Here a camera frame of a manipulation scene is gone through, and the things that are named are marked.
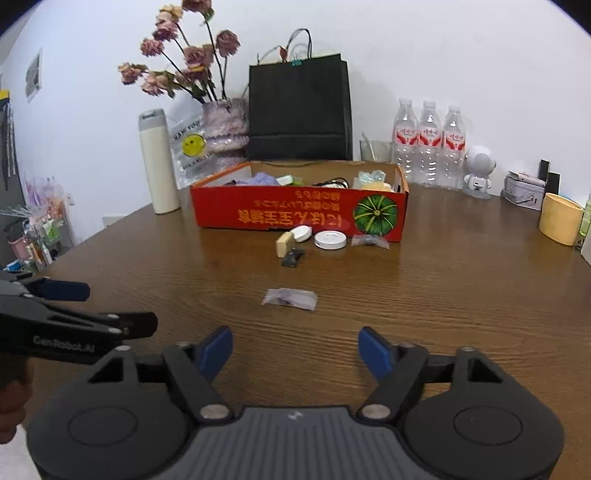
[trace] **pumpkin image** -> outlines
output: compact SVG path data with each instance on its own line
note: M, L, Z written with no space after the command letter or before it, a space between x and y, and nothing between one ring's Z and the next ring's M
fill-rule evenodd
M398 207L384 195L370 195L360 200L353 210L358 230L368 235L387 235L396 226Z

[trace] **gray bottle cap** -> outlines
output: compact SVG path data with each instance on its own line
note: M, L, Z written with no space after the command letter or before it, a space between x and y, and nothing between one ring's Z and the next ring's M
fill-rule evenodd
M139 115L139 131L149 130L150 128L166 127L166 114L161 108L148 110Z

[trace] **black paper bag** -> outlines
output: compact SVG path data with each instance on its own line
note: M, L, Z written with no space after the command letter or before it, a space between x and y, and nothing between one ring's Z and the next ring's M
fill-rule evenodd
M352 160L347 62L340 55L251 66L248 158Z

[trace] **human hand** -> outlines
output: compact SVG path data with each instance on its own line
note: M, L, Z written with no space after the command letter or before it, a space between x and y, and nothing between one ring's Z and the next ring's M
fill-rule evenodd
M33 364L28 360L24 377L0 389L0 445L14 438L17 426L25 419L24 406L31 398L32 381Z

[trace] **open cardboard box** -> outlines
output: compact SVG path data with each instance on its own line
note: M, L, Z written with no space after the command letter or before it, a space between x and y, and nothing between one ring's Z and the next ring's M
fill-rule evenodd
M226 185L262 171L294 175L305 184L343 177L349 185L360 171L382 170L393 192L329 187ZM191 185L197 224L206 228L289 230L310 225L314 233L338 230L347 236L369 233L390 242L402 239L408 183L396 164L340 160L250 161Z

